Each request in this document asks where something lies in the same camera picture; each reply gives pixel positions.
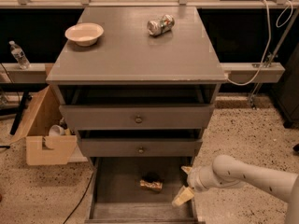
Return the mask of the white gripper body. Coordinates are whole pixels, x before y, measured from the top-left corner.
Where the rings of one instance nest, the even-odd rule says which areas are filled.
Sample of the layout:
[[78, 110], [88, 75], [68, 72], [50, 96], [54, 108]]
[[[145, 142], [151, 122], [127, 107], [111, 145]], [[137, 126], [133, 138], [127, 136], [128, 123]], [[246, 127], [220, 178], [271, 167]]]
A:
[[207, 188], [201, 181], [201, 170], [201, 167], [195, 167], [192, 168], [188, 173], [187, 183], [194, 192], [207, 191]]

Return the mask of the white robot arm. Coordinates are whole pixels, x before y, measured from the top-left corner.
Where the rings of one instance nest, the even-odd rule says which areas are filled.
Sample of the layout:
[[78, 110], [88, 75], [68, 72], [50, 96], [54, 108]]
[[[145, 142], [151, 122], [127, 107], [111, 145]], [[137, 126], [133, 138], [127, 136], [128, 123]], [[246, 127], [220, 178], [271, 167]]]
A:
[[196, 192], [228, 189], [248, 183], [288, 204], [284, 224], [299, 224], [299, 174], [246, 164], [228, 155], [217, 156], [208, 166], [182, 166], [188, 186], [182, 186], [172, 205], [181, 206]]

